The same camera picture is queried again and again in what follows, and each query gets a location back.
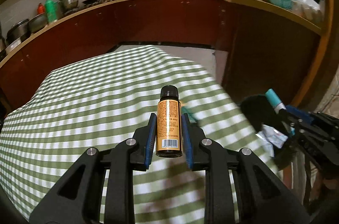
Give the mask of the teal white tube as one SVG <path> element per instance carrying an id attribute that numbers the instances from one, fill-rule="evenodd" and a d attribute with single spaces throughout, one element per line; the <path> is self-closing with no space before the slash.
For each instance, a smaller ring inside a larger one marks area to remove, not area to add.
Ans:
<path id="1" fill-rule="evenodd" d="M 283 119 L 282 119 L 282 115 L 279 114 L 279 112 L 281 111 L 282 113 L 284 113 L 286 111 L 286 107 L 284 106 L 284 103 L 282 103 L 282 101 L 280 100 L 280 98 L 278 97 L 278 95 L 274 92 L 273 89 L 269 89 L 266 93 L 265 93 L 266 98 L 268 99 L 268 102 L 270 103 L 270 105 L 273 107 L 275 113 L 280 117 L 281 122 L 285 128 L 285 130 L 287 131 L 289 136 L 294 136 L 295 135 L 295 129 L 294 127 L 291 127 L 288 123 L 286 123 Z"/>

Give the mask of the orange label bottle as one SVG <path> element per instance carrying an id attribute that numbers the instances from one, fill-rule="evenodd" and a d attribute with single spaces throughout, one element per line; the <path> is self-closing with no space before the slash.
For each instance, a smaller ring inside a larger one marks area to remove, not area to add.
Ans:
<path id="1" fill-rule="evenodd" d="M 173 85 L 161 88 L 157 104 L 156 155 L 178 158 L 182 148 L 181 103 L 178 89 Z"/>

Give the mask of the silver snack wrapper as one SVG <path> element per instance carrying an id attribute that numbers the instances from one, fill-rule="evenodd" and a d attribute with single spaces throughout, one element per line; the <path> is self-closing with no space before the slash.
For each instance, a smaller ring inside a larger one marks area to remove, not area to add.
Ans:
<path id="1" fill-rule="evenodd" d="M 261 131 L 256 133 L 256 135 L 260 138 L 265 151 L 268 152 L 271 157 L 275 157 L 274 148 L 281 149 L 288 140 L 286 135 L 268 125 L 263 125 Z"/>

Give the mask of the green label dark bottle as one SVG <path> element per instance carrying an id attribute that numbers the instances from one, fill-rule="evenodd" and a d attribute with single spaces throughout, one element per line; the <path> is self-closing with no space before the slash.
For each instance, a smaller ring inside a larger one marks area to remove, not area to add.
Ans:
<path id="1" fill-rule="evenodd" d="M 198 121 L 194 117 L 193 113 L 185 106 L 181 107 L 181 112 L 183 115 L 187 115 L 191 123 L 197 123 Z"/>

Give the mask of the black trash bin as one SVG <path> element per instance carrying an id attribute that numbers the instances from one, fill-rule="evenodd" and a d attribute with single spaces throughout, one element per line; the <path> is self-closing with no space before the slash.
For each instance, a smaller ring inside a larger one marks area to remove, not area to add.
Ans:
<path id="1" fill-rule="evenodd" d="M 239 107 L 256 133 L 261 131 L 263 125 L 268 125 L 288 137 L 281 149 L 274 148 L 275 157 L 272 158 L 279 170 L 290 165 L 296 154 L 295 146 L 291 138 L 289 138 L 280 117 L 275 113 L 266 96 L 255 95 L 247 97 L 239 104 Z"/>

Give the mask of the striped curtain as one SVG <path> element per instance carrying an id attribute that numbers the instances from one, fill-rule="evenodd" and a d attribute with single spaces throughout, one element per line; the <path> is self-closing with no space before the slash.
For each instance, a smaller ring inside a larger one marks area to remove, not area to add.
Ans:
<path id="1" fill-rule="evenodd" d="M 316 111 L 338 118 L 339 113 L 338 92 L 339 92 L 338 74 L 336 74 L 326 94 L 318 104 Z"/>

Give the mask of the dark red lower cabinets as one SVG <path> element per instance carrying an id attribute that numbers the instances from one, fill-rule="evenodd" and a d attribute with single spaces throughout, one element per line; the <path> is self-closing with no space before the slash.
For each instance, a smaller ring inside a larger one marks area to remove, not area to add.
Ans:
<path id="1" fill-rule="evenodd" d="M 257 0 L 124 0 L 65 17 L 1 62 L 1 94 L 25 104 L 54 69 L 120 44 L 210 47 L 228 54 L 222 85 L 235 102 L 272 88 L 286 103 L 300 90 L 320 29 Z"/>

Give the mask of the green checkered tablecloth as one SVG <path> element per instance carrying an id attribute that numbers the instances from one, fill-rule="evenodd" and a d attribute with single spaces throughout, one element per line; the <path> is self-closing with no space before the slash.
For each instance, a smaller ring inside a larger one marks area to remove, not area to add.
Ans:
<path id="1" fill-rule="evenodd" d="M 1 186 L 24 219 L 89 147 L 115 147 L 155 113 L 174 85 L 208 138 L 249 148 L 277 174 L 254 128 L 200 64 L 154 46 L 104 54 L 53 70 L 1 130 Z"/>

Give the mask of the red thermos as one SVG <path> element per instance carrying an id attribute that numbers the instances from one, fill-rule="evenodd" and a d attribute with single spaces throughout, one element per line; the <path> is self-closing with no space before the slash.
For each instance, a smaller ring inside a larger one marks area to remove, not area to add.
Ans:
<path id="1" fill-rule="evenodd" d="M 44 14 L 45 13 L 45 6 L 42 3 L 39 3 L 37 7 L 37 14 Z"/>

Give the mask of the green thermos bottle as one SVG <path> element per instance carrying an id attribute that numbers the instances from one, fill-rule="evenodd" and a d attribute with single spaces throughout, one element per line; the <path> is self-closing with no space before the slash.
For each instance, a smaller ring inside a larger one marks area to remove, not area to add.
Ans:
<path id="1" fill-rule="evenodd" d="M 53 0 L 45 1 L 45 11 L 48 19 L 48 23 L 52 24 L 57 20 L 55 2 Z"/>

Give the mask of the steel stock pot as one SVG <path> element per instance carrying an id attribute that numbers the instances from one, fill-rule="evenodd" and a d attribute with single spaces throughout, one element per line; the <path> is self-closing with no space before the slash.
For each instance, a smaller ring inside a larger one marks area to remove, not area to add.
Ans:
<path id="1" fill-rule="evenodd" d="M 65 11 L 73 10 L 78 7 L 79 0 L 59 0 Z"/>

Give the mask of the black wok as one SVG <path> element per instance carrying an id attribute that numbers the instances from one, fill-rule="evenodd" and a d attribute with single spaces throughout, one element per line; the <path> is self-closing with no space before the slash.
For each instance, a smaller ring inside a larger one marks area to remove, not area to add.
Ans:
<path id="1" fill-rule="evenodd" d="M 94 3 L 97 3 L 99 0 L 84 0 L 82 3 L 84 5 L 92 5 Z"/>

